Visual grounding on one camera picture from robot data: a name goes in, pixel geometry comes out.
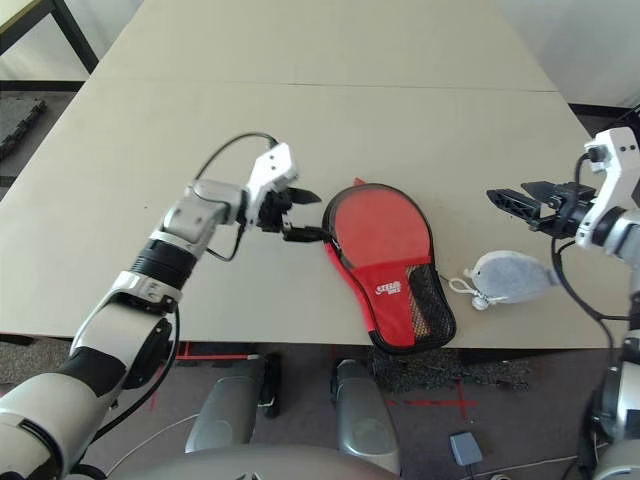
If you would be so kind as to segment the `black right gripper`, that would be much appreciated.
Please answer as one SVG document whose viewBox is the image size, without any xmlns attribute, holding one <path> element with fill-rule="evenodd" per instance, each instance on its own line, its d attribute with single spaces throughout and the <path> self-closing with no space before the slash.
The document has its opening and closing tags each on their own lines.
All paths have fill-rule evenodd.
<svg viewBox="0 0 640 480">
<path fill-rule="evenodd" d="M 534 181 L 521 187 L 535 200 L 511 189 L 487 190 L 486 195 L 498 209 L 524 220 L 532 231 L 552 238 L 573 238 L 596 197 L 596 189 L 583 184 Z M 541 204 L 554 213 L 541 217 Z"/>
</svg>

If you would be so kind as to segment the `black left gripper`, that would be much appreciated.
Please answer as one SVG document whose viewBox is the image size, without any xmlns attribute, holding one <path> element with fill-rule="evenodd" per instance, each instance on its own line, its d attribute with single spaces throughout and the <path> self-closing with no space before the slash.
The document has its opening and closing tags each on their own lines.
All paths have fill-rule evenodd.
<svg viewBox="0 0 640 480">
<path fill-rule="evenodd" d="M 291 227 L 287 219 L 293 204 L 307 205 L 319 203 L 322 199 L 315 193 L 289 187 L 283 191 L 270 191 L 260 207 L 258 228 L 267 233 L 282 234 L 283 240 L 294 243 L 325 242 L 326 231 L 320 227 Z"/>
</svg>

